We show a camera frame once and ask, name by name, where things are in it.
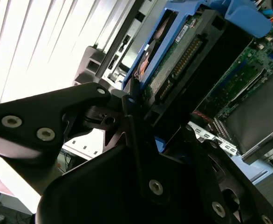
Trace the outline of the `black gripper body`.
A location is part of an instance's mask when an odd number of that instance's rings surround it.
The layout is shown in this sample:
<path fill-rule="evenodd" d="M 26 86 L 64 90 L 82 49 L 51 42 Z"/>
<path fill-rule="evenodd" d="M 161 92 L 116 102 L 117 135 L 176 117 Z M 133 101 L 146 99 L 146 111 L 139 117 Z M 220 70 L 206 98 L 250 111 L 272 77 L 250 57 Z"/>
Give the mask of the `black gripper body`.
<path fill-rule="evenodd" d="M 205 145 L 184 143 L 186 159 L 156 144 L 118 145 L 59 177 L 38 205 L 38 224 L 232 224 L 228 192 L 241 170 Z"/>

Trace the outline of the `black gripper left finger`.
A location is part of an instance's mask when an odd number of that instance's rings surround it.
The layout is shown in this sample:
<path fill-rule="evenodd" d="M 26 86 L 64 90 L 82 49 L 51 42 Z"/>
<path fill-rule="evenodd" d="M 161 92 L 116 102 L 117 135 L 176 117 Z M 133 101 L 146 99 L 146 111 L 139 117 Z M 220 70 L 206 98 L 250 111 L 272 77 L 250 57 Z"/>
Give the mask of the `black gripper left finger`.
<path fill-rule="evenodd" d="M 0 156 L 50 166 L 64 142 L 93 128 L 105 131 L 103 153 L 118 145 L 155 144 L 132 96 L 118 98 L 91 82 L 0 104 Z"/>

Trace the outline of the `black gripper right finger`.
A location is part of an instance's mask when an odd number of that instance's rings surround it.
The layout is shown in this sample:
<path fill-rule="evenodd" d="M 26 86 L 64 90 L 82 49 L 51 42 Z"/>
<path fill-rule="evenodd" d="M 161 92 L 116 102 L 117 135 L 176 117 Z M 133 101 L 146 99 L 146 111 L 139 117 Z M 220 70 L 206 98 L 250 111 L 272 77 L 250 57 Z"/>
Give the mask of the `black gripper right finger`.
<path fill-rule="evenodd" d="M 273 206 L 219 145 L 182 127 L 202 213 L 200 224 L 273 224 Z"/>

